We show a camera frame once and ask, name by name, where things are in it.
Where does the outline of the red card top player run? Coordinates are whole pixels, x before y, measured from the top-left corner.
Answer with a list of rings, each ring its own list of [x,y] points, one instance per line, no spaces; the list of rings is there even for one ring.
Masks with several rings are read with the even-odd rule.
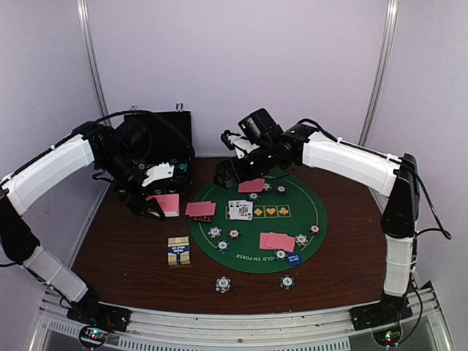
[[[258,178],[251,181],[245,181],[238,185],[239,193],[262,192],[264,190],[265,179]]]

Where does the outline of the red card player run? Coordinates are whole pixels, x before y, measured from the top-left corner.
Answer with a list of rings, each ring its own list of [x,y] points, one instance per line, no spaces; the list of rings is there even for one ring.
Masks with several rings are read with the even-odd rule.
[[[238,185],[239,193],[262,192],[264,190],[265,179],[258,178],[251,181],[245,181]]]
[[[273,247],[268,245],[269,233],[260,234],[260,245],[259,248],[263,250],[272,250]]]

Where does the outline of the red-backed card deck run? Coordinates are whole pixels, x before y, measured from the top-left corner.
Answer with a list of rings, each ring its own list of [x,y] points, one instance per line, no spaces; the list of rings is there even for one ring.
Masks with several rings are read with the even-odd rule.
[[[166,217],[177,217],[180,215],[179,194],[151,195],[146,200],[156,200]]]

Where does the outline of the green blue chip top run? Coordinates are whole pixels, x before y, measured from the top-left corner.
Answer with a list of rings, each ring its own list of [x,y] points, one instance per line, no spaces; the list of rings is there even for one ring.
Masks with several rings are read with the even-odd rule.
[[[257,202],[260,200],[260,195],[255,192],[251,192],[248,194],[248,200],[252,202]]]

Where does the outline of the king of clubs card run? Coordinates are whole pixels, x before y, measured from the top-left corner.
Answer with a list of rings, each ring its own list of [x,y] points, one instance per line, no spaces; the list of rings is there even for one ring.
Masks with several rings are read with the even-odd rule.
[[[233,218],[236,220],[252,220],[253,202],[246,200],[235,201]]]

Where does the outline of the red black all-in triangle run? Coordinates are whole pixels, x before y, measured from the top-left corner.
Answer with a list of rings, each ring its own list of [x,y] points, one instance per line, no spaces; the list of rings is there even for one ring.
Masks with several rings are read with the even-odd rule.
[[[195,216],[192,217],[194,222],[202,222],[202,223],[212,223],[211,217],[209,216]]]

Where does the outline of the red card bottom player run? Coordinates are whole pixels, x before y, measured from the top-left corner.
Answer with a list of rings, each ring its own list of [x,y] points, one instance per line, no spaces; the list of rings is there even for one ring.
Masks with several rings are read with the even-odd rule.
[[[263,250],[272,250],[273,247],[268,245],[269,233],[260,234],[260,245],[259,248]]]

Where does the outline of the blue tan ten chip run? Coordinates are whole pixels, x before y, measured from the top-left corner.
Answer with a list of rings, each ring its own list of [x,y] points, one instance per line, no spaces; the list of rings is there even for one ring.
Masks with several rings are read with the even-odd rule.
[[[210,238],[218,238],[222,235],[222,229],[217,226],[210,227],[208,230],[208,236]]]

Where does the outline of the green blue chip bottom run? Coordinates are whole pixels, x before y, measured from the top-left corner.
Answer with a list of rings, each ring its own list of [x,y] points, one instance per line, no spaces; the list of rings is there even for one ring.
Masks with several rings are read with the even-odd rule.
[[[274,255],[275,260],[279,262],[285,261],[287,258],[287,253],[283,249],[277,249],[273,255]]]

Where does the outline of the blue small blind button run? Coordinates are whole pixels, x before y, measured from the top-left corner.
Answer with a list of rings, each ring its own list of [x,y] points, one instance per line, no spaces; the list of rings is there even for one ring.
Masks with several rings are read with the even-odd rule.
[[[303,258],[299,253],[291,252],[286,256],[286,262],[291,266],[298,266],[303,262]]]

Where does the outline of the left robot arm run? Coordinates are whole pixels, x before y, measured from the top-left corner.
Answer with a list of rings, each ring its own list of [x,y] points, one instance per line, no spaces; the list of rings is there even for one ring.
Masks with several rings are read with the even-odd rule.
[[[90,121],[1,180],[1,246],[7,258],[61,293],[90,325],[105,318],[98,293],[43,247],[22,216],[55,185],[93,165],[127,193],[133,214],[164,219],[160,205],[149,195],[154,182],[173,176],[174,167],[147,165],[138,156],[143,146],[151,146],[151,137],[137,120],[126,120],[116,129]]]

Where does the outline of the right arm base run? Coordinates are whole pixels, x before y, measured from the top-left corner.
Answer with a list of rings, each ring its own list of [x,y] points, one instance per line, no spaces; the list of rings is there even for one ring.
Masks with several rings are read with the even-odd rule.
[[[412,315],[410,306],[396,307],[382,302],[358,306],[350,310],[350,317],[355,331],[397,323]]]

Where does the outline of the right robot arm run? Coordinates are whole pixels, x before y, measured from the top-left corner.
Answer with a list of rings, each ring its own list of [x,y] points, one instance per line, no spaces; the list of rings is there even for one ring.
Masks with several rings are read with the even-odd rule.
[[[272,119],[239,122],[241,133],[226,130],[222,142],[236,153],[216,165],[214,183],[229,189],[292,164],[330,171],[387,197],[380,225],[387,242],[386,272],[375,317],[391,322],[406,305],[416,257],[419,186],[416,159],[382,154],[348,143],[304,118],[288,130]]]

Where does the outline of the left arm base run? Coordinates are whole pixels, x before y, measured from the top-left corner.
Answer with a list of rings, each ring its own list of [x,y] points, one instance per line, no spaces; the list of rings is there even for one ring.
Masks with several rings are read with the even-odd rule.
[[[131,311],[117,306],[99,304],[97,313],[85,314],[70,307],[67,318],[87,325],[93,325],[106,331],[125,332],[130,321]]]

